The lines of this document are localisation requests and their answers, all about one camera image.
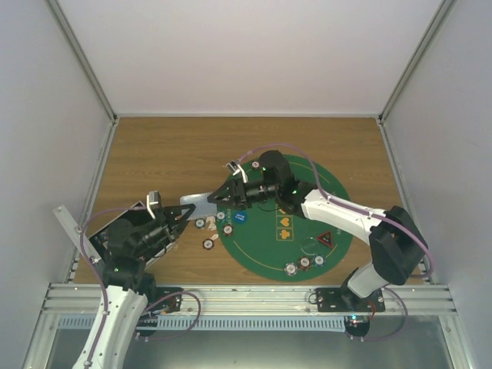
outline poker chip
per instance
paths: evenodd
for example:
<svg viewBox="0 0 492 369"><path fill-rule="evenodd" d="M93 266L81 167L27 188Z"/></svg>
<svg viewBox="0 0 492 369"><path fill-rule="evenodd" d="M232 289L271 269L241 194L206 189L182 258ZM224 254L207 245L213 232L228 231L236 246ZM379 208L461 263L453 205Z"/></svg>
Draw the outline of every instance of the poker chip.
<svg viewBox="0 0 492 369"><path fill-rule="evenodd" d="M323 255L316 255L313 259L314 266L320 268L324 265L324 257Z"/></svg>
<svg viewBox="0 0 492 369"><path fill-rule="evenodd" d="M202 242L202 245L205 250L211 250L212 248L214 248L214 242L210 238L205 239Z"/></svg>
<svg viewBox="0 0 492 369"><path fill-rule="evenodd" d="M298 267L296 267L296 265L294 263L287 263L285 265L285 273L291 277L293 275L296 275L296 273L298 272Z"/></svg>
<svg viewBox="0 0 492 369"><path fill-rule="evenodd" d="M311 259L307 256L303 256L299 259L299 269L306 271L311 267Z"/></svg>
<svg viewBox="0 0 492 369"><path fill-rule="evenodd" d="M230 225L230 224L226 224L223 228L222 228L222 232L224 233L224 236L226 237L229 237L232 235L233 233L233 227Z"/></svg>
<svg viewBox="0 0 492 369"><path fill-rule="evenodd" d="M200 228L200 229L204 228L205 227L205 220L197 219L196 221L194 221L194 226L196 228Z"/></svg>

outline yellow heart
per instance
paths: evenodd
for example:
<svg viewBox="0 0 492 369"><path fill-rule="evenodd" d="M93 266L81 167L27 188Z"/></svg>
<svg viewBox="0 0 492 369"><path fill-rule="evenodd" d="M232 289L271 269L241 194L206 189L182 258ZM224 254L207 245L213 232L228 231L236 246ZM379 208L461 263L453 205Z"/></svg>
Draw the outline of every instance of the yellow heart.
<svg viewBox="0 0 492 369"><path fill-rule="evenodd" d="M289 226L289 218L284 218L280 221L284 227Z"/></svg>
<svg viewBox="0 0 492 369"><path fill-rule="evenodd" d="M282 229L282 232L280 232L280 236L282 237L282 240L284 240L285 238L288 238L290 235L291 235L291 233L289 231L284 230L284 229Z"/></svg>

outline blue button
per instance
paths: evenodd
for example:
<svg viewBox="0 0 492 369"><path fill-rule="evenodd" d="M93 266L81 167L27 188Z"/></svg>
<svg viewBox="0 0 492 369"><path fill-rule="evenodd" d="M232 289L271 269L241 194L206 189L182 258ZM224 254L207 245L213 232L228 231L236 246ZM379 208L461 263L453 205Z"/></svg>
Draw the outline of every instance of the blue button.
<svg viewBox="0 0 492 369"><path fill-rule="evenodd" d="M245 223L247 219L248 219L248 214L246 214L246 211L238 211L236 214L234 214L234 221L236 223L239 224Z"/></svg>

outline red wire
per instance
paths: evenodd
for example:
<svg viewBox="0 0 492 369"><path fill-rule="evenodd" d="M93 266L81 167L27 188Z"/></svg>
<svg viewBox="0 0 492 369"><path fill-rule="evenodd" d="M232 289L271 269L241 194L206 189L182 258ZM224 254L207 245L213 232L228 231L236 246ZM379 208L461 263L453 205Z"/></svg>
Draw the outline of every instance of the red wire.
<svg viewBox="0 0 492 369"><path fill-rule="evenodd" d="M374 302L369 301L369 305L371 306L372 310L372 315L369 317L369 320L371 321L374 315L376 314L376 305L374 305Z"/></svg>

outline wood surface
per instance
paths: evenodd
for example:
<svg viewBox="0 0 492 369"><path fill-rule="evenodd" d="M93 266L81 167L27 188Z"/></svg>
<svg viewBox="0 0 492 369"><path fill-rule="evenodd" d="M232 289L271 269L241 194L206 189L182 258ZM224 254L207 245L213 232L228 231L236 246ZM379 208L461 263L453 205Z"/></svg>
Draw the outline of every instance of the wood surface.
<svg viewBox="0 0 492 369"><path fill-rule="evenodd" d="M400 204L374 119L122 118L94 212L129 207L136 201L144 201L152 190L160 191L163 204L179 204L179 198L185 194L213 191L228 176L224 168L227 161L272 142L288 142L305 150L338 178L352 201L384 209ZM114 216L109 214L94 221L89 234ZM213 250L204 250L201 246L204 239L204 231L190 223L178 246L149 269L157 282L281 284L243 268L219 239ZM370 259L369 247L354 238L349 252L334 269L299 283L340 284ZM83 261L75 282L95 282Z"/></svg>

